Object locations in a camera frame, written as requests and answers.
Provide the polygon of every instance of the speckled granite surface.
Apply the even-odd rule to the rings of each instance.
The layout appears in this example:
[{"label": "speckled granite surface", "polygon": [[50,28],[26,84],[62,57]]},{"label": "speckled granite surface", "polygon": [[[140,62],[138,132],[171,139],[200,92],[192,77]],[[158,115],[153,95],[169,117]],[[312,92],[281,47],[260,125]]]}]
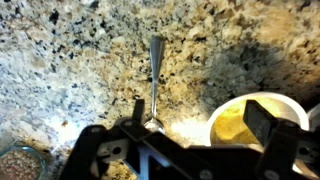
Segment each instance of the speckled granite surface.
[{"label": "speckled granite surface", "polygon": [[[265,90],[303,103],[319,94],[319,1],[2,0],[0,6],[1,128],[48,150],[52,178],[82,128],[110,128],[130,116],[134,99],[150,103],[153,35],[167,38],[158,115],[183,146],[203,144],[210,114],[235,96]],[[116,167],[111,176],[134,179]]]}]

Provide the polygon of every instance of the white bowl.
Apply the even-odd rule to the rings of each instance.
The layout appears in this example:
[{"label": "white bowl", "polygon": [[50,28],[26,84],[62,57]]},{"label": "white bowl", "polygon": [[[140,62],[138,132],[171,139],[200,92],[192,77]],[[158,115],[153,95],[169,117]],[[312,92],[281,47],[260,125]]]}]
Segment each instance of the white bowl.
[{"label": "white bowl", "polygon": [[206,146],[211,146],[211,129],[213,123],[224,112],[230,105],[235,104],[239,101],[249,100],[254,98],[267,98],[268,100],[274,101],[279,104],[279,117],[287,120],[291,120],[300,125],[301,129],[309,130],[309,120],[305,110],[293,99],[284,96],[282,94],[272,93],[272,92],[256,92],[243,96],[239,96],[235,99],[228,101],[219,108],[217,108],[207,123],[207,135],[206,135]]}]

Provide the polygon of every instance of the metal screw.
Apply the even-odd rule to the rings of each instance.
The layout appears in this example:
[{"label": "metal screw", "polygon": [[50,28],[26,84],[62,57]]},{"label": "metal screw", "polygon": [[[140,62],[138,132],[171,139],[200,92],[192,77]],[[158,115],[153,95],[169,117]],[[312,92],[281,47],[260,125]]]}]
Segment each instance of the metal screw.
[{"label": "metal screw", "polygon": [[212,179],[212,173],[208,169],[203,169],[200,171],[200,179],[202,180],[211,180]]},{"label": "metal screw", "polygon": [[289,127],[295,127],[295,126],[296,126],[295,123],[290,122],[290,121],[286,121],[285,124],[286,124],[287,126],[289,126]]},{"label": "metal screw", "polygon": [[264,171],[264,177],[268,180],[279,180],[280,179],[279,174],[273,170]]},{"label": "metal screw", "polygon": [[127,121],[124,123],[125,126],[132,126],[132,121]]},{"label": "metal screw", "polygon": [[92,128],[91,129],[91,132],[93,132],[93,133],[98,133],[100,131],[101,131],[101,128]]}]

